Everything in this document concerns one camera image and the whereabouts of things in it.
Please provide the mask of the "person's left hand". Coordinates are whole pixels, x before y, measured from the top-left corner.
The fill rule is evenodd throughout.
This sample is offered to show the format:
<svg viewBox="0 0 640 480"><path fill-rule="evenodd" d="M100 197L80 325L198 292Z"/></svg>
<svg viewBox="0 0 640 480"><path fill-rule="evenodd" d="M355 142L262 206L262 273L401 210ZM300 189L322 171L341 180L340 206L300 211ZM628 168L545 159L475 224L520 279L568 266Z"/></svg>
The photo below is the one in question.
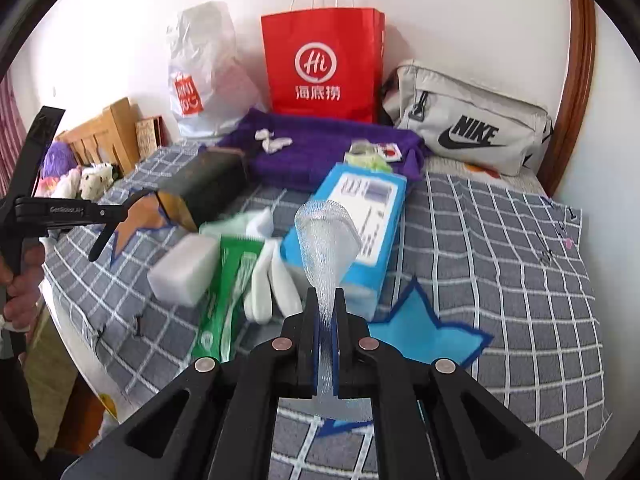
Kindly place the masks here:
<svg viewBox="0 0 640 480"><path fill-rule="evenodd" d="M42 266L45 258L46 251L38 242L24 253L24 270L20 275L14 275L1 260L1 285L10 296L3 307L3 316L16 330L29 328L37 317L39 284L44 277Z"/></svg>

